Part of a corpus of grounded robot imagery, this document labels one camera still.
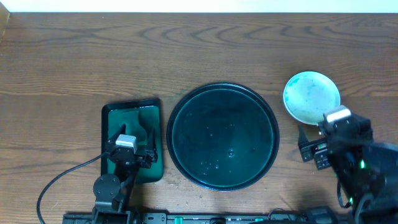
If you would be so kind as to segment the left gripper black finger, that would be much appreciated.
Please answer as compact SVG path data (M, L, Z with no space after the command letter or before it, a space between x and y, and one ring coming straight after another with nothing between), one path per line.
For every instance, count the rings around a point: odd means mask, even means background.
M147 146L146 146L146 153L148 156L154 156L157 154L157 148L156 148L156 140L155 140L155 130L153 129L147 140Z
M121 134L125 134L126 132L126 125L122 124L121 127L108 139L108 143L115 144L116 140Z

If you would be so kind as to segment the green sponge cloth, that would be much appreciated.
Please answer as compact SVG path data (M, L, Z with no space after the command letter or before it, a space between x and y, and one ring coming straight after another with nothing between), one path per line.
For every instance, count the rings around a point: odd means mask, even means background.
M126 125L126 135L135 136L138 146L147 144L147 132L139 122L139 111L126 111L118 116L119 123Z

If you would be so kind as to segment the white plate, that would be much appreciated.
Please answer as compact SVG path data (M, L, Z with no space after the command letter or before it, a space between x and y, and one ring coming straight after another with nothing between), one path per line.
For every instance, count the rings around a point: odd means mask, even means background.
M340 92L327 76L313 71L294 75L285 85L282 101L288 113L309 125L323 121L323 114L339 107Z

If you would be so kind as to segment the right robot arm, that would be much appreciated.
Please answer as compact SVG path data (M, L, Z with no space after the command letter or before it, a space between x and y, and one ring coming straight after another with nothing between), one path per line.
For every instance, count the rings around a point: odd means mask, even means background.
M318 124L323 138L309 141L299 130L303 161L319 170L331 167L338 179L337 194L345 194L350 223L397 223L397 146L373 138L370 119L352 114Z

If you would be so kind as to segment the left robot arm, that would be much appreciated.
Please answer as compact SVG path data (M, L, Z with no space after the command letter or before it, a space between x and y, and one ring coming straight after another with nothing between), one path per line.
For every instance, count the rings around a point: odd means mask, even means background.
M130 196L141 169L150 169L158 160L155 130L138 150L136 137L126 134L126 125L106 141L104 156L115 163L112 174L103 174L93 185L96 197L92 223L142 223L142 215L130 206Z

